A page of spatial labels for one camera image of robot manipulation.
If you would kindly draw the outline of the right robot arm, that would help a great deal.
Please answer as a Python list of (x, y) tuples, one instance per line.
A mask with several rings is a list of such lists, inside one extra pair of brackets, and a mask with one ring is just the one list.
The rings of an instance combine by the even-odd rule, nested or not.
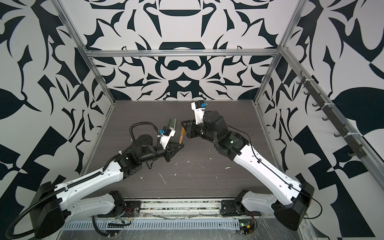
[(229, 126), (217, 111), (205, 112), (200, 120), (183, 121), (181, 125), (188, 138), (200, 137), (213, 143), (222, 156), (249, 171), (271, 191), (269, 195), (241, 192), (241, 207), (249, 214), (273, 214), (286, 228), (299, 229), (314, 201), (315, 189), (310, 183), (294, 180), (276, 168), (257, 152), (248, 133)]

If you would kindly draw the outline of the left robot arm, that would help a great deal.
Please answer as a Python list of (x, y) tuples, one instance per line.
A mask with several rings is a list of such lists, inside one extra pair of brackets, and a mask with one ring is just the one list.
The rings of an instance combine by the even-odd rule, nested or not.
[(184, 148), (184, 144), (171, 141), (176, 133), (174, 128), (165, 126), (159, 130), (151, 122), (139, 122), (129, 131), (132, 143), (112, 156), (102, 168), (66, 183), (41, 185), (31, 205), (7, 228), (6, 239), (20, 239), (31, 234), (43, 239), (73, 220), (121, 215), (126, 203), (118, 191), (95, 198), (88, 196), (132, 176), (143, 164), (150, 169), (155, 160), (164, 158), (169, 162)]

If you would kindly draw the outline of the green lit circuit board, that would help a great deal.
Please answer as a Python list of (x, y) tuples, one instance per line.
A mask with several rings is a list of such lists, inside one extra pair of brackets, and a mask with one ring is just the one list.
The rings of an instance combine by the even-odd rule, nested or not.
[(257, 229), (257, 221), (255, 219), (239, 220), (240, 234), (249, 235)]

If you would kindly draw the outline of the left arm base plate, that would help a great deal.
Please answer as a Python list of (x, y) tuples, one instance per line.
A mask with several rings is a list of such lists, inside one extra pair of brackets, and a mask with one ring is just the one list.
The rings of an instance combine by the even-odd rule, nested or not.
[(123, 218), (134, 218), (139, 215), (141, 212), (141, 201), (128, 200), (125, 201), (125, 206), (123, 208), (123, 213), (120, 215)]

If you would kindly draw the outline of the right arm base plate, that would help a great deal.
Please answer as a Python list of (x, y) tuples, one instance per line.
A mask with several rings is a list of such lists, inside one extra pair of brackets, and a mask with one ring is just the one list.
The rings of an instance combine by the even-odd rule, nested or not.
[(221, 200), (220, 214), (223, 217), (254, 216), (254, 212), (250, 212), (236, 200)]

